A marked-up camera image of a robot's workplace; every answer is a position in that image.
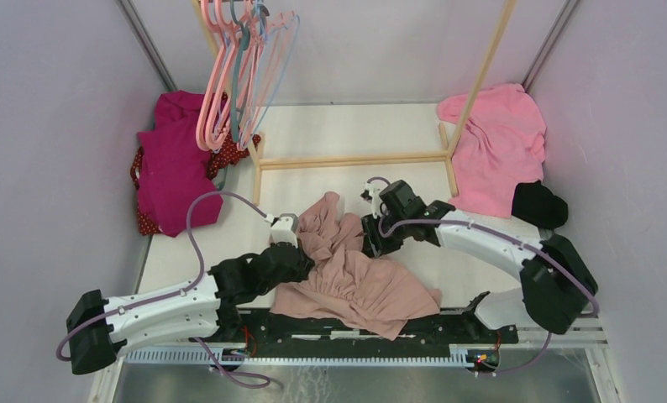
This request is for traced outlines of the dusty pink skirt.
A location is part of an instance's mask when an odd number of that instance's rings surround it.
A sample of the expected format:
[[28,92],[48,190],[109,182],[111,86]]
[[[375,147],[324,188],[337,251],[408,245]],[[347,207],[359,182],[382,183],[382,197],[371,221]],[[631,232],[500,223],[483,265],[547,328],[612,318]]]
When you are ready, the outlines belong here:
[[363,251],[360,217],[339,212],[340,195],[326,192],[299,217],[298,240],[314,266],[301,282],[278,285],[271,312],[297,319],[337,319],[385,339],[408,321],[437,315],[442,293],[403,264]]

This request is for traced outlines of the pink plastic hanger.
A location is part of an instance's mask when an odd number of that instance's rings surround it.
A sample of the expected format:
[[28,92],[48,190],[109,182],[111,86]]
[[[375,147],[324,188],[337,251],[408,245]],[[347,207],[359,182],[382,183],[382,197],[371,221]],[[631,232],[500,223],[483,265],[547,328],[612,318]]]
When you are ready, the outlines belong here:
[[213,68],[207,81],[196,125],[197,146],[218,152],[229,134],[227,108],[230,106],[232,68],[237,50],[235,24],[223,16],[221,1],[194,1],[197,21],[213,55]]

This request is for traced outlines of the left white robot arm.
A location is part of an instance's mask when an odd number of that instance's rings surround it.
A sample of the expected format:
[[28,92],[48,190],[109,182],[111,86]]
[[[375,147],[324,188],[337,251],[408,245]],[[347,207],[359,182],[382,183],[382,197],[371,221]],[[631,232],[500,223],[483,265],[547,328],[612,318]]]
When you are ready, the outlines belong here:
[[211,336],[232,341],[242,328],[240,305],[305,280],[314,265],[302,246],[273,243],[164,289],[112,297],[88,291],[66,319],[66,362],[75,375],[91,374],[159,343]]

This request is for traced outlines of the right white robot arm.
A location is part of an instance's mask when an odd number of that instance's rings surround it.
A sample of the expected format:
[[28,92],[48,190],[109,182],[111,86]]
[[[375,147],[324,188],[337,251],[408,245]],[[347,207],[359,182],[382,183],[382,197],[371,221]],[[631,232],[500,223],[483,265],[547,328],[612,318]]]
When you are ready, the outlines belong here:
[[363,252],[380,258],[407,239],[463,252],[510,275],[515,289],[479,294],[462,329],[474,343],[496,330],[533,322],[562,335],[579,318],[596,317],[598,284],[573,243],[558,234],[520,237],[475,221],[445,201],[427,204],[403,180],[370,178],[361,194],[371,212],[361,219]]

